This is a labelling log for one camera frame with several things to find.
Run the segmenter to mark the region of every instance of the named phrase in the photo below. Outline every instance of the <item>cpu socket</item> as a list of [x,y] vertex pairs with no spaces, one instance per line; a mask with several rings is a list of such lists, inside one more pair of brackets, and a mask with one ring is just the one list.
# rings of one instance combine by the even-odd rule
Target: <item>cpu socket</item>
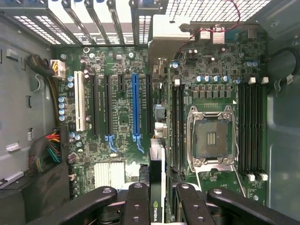
[[187,158],[192,171],[232,171],[235,161],[235,118],[230,105],[222,112],[199,112],[187,117]]

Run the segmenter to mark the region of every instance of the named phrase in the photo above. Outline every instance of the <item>blue pcie slot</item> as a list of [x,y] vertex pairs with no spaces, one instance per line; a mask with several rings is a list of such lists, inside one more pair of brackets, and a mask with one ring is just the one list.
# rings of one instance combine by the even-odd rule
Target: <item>blue pcie slot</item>
[[132,140],[136,142],[139,151],[144,153],[144,148],[141,145],[140,134],[140,99],[139,99],[139,75],[134,73],[131,75],[132,83],[132,108],[133,108],[133,132]]

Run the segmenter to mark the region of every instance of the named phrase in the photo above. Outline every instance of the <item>white pci slot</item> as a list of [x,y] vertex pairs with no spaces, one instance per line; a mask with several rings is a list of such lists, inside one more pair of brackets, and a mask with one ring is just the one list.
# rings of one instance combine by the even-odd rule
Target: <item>white pci slot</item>
[[74,72],[76,131],[85,130],[83,72]]

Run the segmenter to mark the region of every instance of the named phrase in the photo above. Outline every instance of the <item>red wire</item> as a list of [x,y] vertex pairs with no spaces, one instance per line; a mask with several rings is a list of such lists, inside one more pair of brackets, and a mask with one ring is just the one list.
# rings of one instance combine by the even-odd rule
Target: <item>red wire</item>
[[[237,22],[236,22],[231,28],[224,29],[224,30],[211,30],[211,29],[206,29],[206,28],[199,29],[197,32],[195,32],[195,34],[194,34],[192,37],[189,38],[189,41],[190,41],[192,38],[194,38],[198,33],[200,33],[201,31],[204,31],[204,30],[205,30],[205,31],[212,32],[212,33],[222,33],[222,32],[228,31],[228,30],[233,30],[233,29],[235,29],[235,28],[239,25],[239,23],[240,23],[240,11],[239,11],[239,8],[238,8],[237,4],[236,4],[233,0],[226,0],[226,1],[229,1],[229,2],[233,3],[233,5],[234,5],[234,7],[235,7],[235,9],[236,9],[236,11],[237,11],[237,14],[238,14],[238,16],[239,16]],[[179,53],[179,52],[181,51],[181,49],[189,43],[189,41],[187,41],[186,43],[184,43],[184,44],[178,49],[177,53]]]

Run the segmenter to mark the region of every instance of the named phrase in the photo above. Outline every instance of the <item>motherboard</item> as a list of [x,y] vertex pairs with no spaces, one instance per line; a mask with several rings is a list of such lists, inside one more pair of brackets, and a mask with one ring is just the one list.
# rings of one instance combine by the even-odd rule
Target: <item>motherboard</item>
[[[59,49],[67,75],[59,82],[60,121],[69,129],[68,163],[76,175],[71,195],[141,181],[153,146],[162,146],[166,221],[173,216],[172,179],[265,204],[265,54],[264,35],[189,44],[152,82],[147,48]],[[163,191],[159,186],[151,200],[162,211]]]

